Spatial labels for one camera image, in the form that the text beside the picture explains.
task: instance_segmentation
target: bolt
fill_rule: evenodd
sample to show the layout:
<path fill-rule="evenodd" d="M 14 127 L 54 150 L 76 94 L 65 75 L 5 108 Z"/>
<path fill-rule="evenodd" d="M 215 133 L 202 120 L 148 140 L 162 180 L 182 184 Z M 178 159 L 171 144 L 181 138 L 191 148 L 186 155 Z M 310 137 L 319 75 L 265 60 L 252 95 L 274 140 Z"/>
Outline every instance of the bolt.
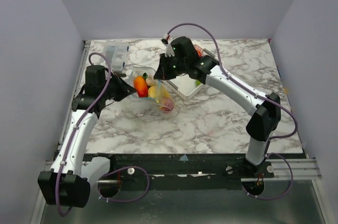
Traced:
<path fill-rule="evenodd" d="M 127 172 L 129 175 L 132 175 L 135 173 L 135 169 L 133 167 L 130 167 Z"/>
<path fill-rule="evenodd" d="M 273 173 L 273 172 L 274 172 L 274 167 L 272 167 L 271 165 L 269 165 L 269 166 L 266 167 L 266 170 L 267 170 L 269 173 Z"/>
<path fill-rule="evenodd" d="M 231 166 L 227 166 L 226 172 L 227 172 L 229 175 L 232 174 L 232 172 L 233 172 L 232 167 L 231 167 Z"/>

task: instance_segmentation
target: gray wall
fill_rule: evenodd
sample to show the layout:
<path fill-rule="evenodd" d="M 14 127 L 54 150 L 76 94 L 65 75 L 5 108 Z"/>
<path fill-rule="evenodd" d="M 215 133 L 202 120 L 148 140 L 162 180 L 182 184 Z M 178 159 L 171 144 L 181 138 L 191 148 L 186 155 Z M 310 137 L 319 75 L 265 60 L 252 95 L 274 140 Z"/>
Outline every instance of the gray wall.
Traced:
<path fill-rule="evenodd" d="M 218 38 L 270 38 L 293 0 L 62 0 L 85 39 L 158 38 L 181 22 Z M 207 37 L 186 30 L 190 37 Z"/>
<path fill-rule="evenodd" d="M 82 39 L 61 0 L 0 0 L 0 223 L 29 223 L 55 151 Z"/>
<path fill-rule="evenodd" d="M 338 0 L 294 0 L 271 47 L 306 150 L 338 209 Z"/>

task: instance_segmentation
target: red object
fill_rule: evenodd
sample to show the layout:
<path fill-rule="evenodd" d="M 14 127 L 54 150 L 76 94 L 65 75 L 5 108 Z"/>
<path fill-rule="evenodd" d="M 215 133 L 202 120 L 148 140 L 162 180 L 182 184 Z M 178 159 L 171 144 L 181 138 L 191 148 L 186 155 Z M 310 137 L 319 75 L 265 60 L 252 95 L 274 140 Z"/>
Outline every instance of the red object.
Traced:
<path fill-rule="evenodd" d="M 137 91 L 139 97 L 148 96 L 148 86 L 145 79 L 142 76 L 137 76 L 134 80 L 134 88 Z"/>

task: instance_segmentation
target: orange toy carrot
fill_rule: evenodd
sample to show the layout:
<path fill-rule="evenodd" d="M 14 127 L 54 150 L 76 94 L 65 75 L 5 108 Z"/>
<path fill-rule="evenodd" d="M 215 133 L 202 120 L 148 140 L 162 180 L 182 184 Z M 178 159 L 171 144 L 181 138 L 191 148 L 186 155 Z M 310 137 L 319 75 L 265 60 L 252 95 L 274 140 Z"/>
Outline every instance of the orange toy carrot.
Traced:
<path fill-rule="evenodd" d="M 142 76 L 137 76 L 134 80 L 134 88 L 137 90 L 139 97 L 148 96 L 148 86 L 145 79 Z"/>

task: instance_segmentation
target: marble tabletop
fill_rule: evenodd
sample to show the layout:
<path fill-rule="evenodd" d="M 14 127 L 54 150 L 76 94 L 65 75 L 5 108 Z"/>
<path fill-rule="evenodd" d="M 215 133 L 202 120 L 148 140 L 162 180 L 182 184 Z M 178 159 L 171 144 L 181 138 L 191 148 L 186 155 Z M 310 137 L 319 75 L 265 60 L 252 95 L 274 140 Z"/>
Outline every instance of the marble tabletop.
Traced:
<path fill-rule="evenodd" d="M 157 69 L 159 54 L 165 50 L 160 40 L 123 41 L 129 42 L 127 74 L 134 66 Z M 89 53 L 102 52 L 104 43 L 92 41 Z M 212 41 L 193 43 L 215 54 Z M 268 94 L 276 92 L 281 104 L 289 107 L 266 39 L 218 40 L 218 45 L 223 64 L 231 73 L 256 89 Z M 98 61 L 98 56 L 93 57 L 93 62 Z M 155 106 L 132 97 L 108 106 L 92 131 L 87 153 L 246 153 L 249 135 L 245 127 L 250 117 L 234 101 L 208 86 L 189 101 L 172 95 L 176 107 L 170 114 L 162 114 Z M 282 112 L 275 134 L 287 134 L 293 129 L 292 119 Z M 301 153 L 298 135 L 273 140 L 269 152 Z"/>

